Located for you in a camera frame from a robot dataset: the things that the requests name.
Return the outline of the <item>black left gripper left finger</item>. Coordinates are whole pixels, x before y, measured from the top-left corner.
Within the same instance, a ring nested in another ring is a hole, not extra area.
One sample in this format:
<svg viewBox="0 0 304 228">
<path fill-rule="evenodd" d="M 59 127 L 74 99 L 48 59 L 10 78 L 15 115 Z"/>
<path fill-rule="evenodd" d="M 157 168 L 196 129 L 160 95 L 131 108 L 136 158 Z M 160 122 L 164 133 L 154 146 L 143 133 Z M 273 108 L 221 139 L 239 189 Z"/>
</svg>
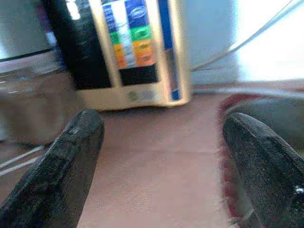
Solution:
<svg viewBox="0 0 304 228">
<path fill-rule="evenodd" d="M 75 228 L 90 191 L 105 125 L 79 112 L 0 206 L 3 228 Z"/>
</svg>

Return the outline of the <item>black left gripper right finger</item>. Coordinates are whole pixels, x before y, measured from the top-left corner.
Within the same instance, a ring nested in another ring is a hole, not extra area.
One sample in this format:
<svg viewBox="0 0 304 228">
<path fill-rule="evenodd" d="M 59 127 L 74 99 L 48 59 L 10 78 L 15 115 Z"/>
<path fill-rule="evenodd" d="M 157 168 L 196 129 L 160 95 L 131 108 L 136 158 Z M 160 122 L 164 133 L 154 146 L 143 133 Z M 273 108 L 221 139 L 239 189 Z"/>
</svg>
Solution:
<svg viewBox="0 0 304 228">
<path fill-rule="evenodd" d="M 270 127 L 243 113 L 226 118 L 223 136 L 262 226 L 302 228 L 303 158 Z"/>
</svg>

